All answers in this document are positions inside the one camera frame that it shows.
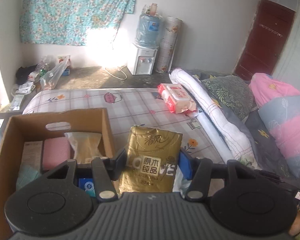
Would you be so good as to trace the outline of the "person's right hand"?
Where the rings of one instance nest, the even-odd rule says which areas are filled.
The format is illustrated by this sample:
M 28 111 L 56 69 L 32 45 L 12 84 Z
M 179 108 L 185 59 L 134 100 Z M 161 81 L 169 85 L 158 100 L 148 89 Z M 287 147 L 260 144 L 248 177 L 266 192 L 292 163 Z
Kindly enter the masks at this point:
M 292 226 L 289 229 L 288 234 L 292 237 L 295 237 L 299 233 L 300 233 L 300 206 L 297 206 L 297 215 Z

